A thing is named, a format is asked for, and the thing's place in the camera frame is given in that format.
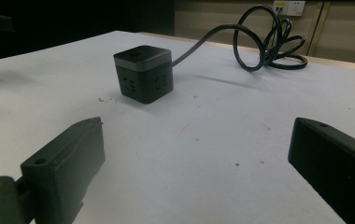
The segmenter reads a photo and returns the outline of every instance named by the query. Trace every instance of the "wall outlet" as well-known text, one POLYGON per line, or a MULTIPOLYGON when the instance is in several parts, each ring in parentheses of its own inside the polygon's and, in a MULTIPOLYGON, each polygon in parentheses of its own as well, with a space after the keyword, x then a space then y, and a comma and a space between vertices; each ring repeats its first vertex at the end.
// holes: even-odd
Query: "wall outlet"
POLYGON ((288 12, 289 2, 290 1, 274 1, 273 10, 278 15, 281 15, 281 16, 285 15, 286 16, 287 15, 286 13, 288 12))
POLYGON ((303 15, 305 1, 288 1, 287 16, 301 16, 303 15))

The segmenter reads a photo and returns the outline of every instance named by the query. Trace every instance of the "white table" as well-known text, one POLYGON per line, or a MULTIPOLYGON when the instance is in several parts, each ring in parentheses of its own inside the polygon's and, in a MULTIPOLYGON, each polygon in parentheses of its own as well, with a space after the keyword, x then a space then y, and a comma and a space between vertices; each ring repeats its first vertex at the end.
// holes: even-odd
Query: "white table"
POLYGON ((106 162, 75 223, 344 223, 287 157, 297 117, 355 137, 354 69, 248 73, 205 45, 174 68, 172 92, 142 105, 121 95, 113 61, 139 45, 176 59, 192 43, 113 32, 0 60, 0 175, 17 179, 55 136, 100 116, 106 162))

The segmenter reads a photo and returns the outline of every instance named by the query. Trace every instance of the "power cord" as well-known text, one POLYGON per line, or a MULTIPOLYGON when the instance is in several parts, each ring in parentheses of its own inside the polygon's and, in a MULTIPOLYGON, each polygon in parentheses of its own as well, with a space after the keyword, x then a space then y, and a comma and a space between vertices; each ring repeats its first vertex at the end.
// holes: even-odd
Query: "power cord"
POLYGON ((296 50, 298 50, 300 47, 303 46, 303 44, 305 43, 305 38, 302 35, 294 35, 294 36, 289 37, 289 34, 291 32, 291 20, 289 20, 289 19, 280 20, 278 17, 278 14, 279 14, 279 11, 276 14, 276 12, 274 12, 274 10, 272 8, 267 7, 267 6, 252 7, 247 12, 245 12, 245 14, 239 20, 238 24, 223 24, 223 25, 213 28, 204 37, 202 37, 194 46, 192 46, 186 53, 184 53, 179 58, 174 60, 172 62, 172 66, 176 66, 177 64, 179 64, 183 60, 185 60, 187 57, 189 57, 193 52, 195 52, 201 45, 203 45, 215 33, 222 31, 222 30, 235 30, 234 38, 233 38, 234 56, 243 69, 245 69, 249 72, 254 72, 254 71, 259 70, 264 65, 268 65, 268 66, 275 67, 278 69, 285 69, 285 70, 302 69, 307 65, 306 58, 303 56, 297 55, 297 54, 293 54, 293 53, 296 50), (273 27, 263 42, 255 33, 250 31, 250 29, 248 27, 242 25, 242 23, 245 21, 245 19, 251 13, 253 13, 254 11, 257 11, 257 10, 266 11, 273 18, 273 27), (282 30, 283 30, 282 25, 286 25, 286 28, 285 28, 283 34, 282 34, 282 30), (242 62, 241 57, 239 56, 239 52, 238 52, 238 34, 239 34, 239 32, 245 33, 256 43, 257 48, 259 49, 259 59, 260 59, 259 63, 256 66, 247 66, 244 62, 242 62), (274 46, 268 48, 271 37, 275 36, 276 33, 277 33, 276 44, 274 46), (292 49, 289 49, 285 52, 279 53, 280 48, 284 44, 291 42, 293 40, 300 40, 300 42, 298 45, 296 45, 292 49), (298 60, 300 63, 294 64, 294 65, 275 63, 275 60, 278 60, 281 58, 293 58, 293 59, 298 60))

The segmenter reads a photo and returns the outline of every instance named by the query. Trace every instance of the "black cable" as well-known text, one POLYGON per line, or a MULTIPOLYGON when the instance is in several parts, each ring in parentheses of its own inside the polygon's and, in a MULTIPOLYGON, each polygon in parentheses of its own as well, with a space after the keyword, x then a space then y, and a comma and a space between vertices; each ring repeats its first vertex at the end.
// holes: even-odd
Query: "black cable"
POLYGON ((238 63, 241 65, 241 67, 247 71, 253 72, 259 70, 262 66, 264 65, 269 65, 278 69, 286 69, 286 70, 293 70, 293 69, 301 69, 304 68, 307 65, 307 60, 303 56, 293 54, 296 50, 298 50, 300 47, 303 46, 305 43, 305 38, 302 35, 295 35, 295 36, 289 36, 289 33, 291 32, 291 20, 285 19, 285 20, 280 20, 277 14, 274 12, 274 10, 270 7, 267 6, 256 6, 250 8, 245 14, 241 17, 239 20, 238 24, 224 24, 220 25, 211 31, 209 31, 204 37, 202 37, 194 46, 192 46, 186 53, 181 55, 179 58, 174 60, 172 62, 172 66, 175 66, 179 63, 181 63, 183 60, 185 60, 187 57, 189 57, 193 52, 195 52, 201 45, 203 45, 211 36, 213 36, 215 33, 222 31, 222 30, 235 30, 234 32, 234 38, 233 38, 233 49, 234 49, 234 56, 238 63), (262 42, 261 39, 254 34, 250 29, 246 26, 243 26, 242 23, 245 21, 245 19, 254 11, 257 10, 263 10, 268 12, 271 17, 273 18, 273 28, 271 29, 270 33, 267 35, 265 40, 262 42), (282 24, 286 23, 286 28, 285 31, 282 34, 282 24), (257 45, 259 49, 259 63, 256 66, 247 66, 244 62, 242 62, 241 57, 239 56, 238 53, 238 34, 239 32, 243 32, 246 35, 248 35, 257 45), (272 48, 268 48, 268 44, 270 42, 271 37, 277 32, 277 40, 276 44, 272 48), (292 49, 289 49, 285 52, 279 53, 280 48, 293 40, 300 40, 300 43, 293 47, 292 49), (286 65, 286 64, 280 64, 280 63, 274 63, 275 60, 281 59, 281 58, 293 58, 297 59, 300 63, 294 64, 294 65, 286 65))

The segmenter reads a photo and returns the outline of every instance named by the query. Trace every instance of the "power outlet socket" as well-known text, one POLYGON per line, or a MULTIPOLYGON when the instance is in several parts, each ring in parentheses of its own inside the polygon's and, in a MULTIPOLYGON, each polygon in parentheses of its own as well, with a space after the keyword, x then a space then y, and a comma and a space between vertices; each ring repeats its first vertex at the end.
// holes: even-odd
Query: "power outlet socket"
POLYGON ((286 12, 287 16, 303 15, 305 1, 289 1, 289 6, 286 12))
POLYGON ((290 1, 274 1, 273 10, 280 16, 286 16, 290 1))

